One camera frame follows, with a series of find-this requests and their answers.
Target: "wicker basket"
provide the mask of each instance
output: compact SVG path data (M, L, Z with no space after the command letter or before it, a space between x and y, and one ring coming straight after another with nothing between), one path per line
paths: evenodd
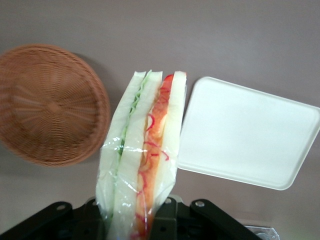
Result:
M0 139L23 159L79 163L101 147L109 124L107 92L76 55L31 44L0 57Z

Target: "plastic wrap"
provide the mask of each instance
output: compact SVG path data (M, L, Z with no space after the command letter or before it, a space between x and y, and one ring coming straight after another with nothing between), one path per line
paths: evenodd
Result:
M176 182L186 74L135 72L101 148L96 201L108 240L148 238Z

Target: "carrot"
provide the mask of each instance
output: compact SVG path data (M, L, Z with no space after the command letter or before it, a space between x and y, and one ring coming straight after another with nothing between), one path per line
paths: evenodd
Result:
M152 207L154 203L155 176L161 155L164 154L166 161L169 160L169 156L162 151L162 141L173 77L174 75L172 74L164 79L158 98L148 114L151 118L151 123L145 131L143 154L138 170L138 193L135 211L136 231L131 235L132 240L145 240L148 236L154 217Z

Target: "shredded lettuce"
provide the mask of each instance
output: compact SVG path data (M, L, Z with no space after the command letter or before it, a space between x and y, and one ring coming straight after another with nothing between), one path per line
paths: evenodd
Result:
M138 102L140 100L140 95L141 95L142 91L144 90L146 82L148 81L148 78L149 78L151 73L152 73L152 70L150 70L146 74L146 76L144 77L144 79L141 82L139 90L134 95L134 100L133 100L133 103L131 104L130 112L129 112L129 115L128 115L127 119L126 119L126 124L125 124L125 127L124 127L124 129L123 129L123 131L121 133L121 137L120 137L121 142L120 142L120 145L118 146L118 150L117 150L117 152L119 154L118 161L121 160L121 156L122 156L122 153L124 151L124 147L125 147L125 143L126 143L127 130L128 130L129 122L130 122L130 117L132 116L132 114L136 110L137 104L138 104Z

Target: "white plastic tray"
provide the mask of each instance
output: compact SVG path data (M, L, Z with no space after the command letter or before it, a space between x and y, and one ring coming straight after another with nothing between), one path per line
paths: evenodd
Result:
M320 108L212 77L193 88L178 167L289 188L320 129Z

